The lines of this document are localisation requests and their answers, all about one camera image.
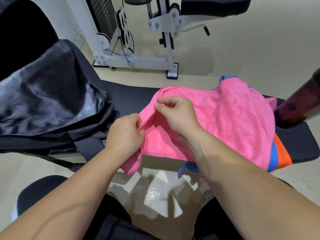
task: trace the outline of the white wall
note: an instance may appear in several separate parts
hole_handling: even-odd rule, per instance
[[[60,39],[68,39],[78,45],[79,27],[66,0],[31,0],[36,3],[50,20]]]

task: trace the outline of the floor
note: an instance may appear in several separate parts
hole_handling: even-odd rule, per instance
[[[135,55],[164,57],[165,49],[158,42],[161,35],[148,31],[146,8],[126,8]],[[156,10],[155,1],[152,8]],[[222,75],[237,75],[262,94],[287,98],[319,68],[319,8],[320,0],[252,0],[245,14],[205,22],[209,37],[202,29],[183,33],[175,40],[178,80],[167,80],[159,71],[96,68],[96,72],[101,79],[132,86],[201,90],[215,88]],[[92,63],[86,43],[82,52]],[[318,143],[319,123],[320,117],[308,122]],[[27,185],[47,175],[72,175],[40,158],[15,153],[1,155],[0,165],[0,230],[9,224],[16,199]],[[109,188],[135,225],[164,240],[190,239],[199,210],[199,175],[186,172],[177,177],[181,165],[178,160],[145,156],[139,172],[132,177],[117,172]],[[274,175],[320,205],[320,160],[280,169]]]

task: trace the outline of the dark red bottle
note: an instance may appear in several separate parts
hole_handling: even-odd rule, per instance
[[[320,68],[274,111],[275,124],[289,129],[320,114]]]

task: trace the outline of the towel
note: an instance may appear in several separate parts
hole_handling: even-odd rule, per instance
[[[237,77],[222,80],[210,91],[168,86],[161,88],[140,112],[146,137],[122,169],[131,175],[142,154],[194,162],[190,149],[154,110],[159,97],[181,96],[192,101],[200,125],[260,168],[267,170],[275,134],[273,111],[267,99]]]

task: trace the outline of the hand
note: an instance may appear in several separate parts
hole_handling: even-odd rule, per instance
[[[106,139],[106,149],[115,152],[121,166],[131,157],[144,141],[144,129],[139,131],[142,121],[137,113],[117,119],[111,126]]]
[[[186,138],[188,132],[202,128],[198,122],[195,109],[187,98],[172,96],[160,97],[154,109],[168,121],[171,129]]]

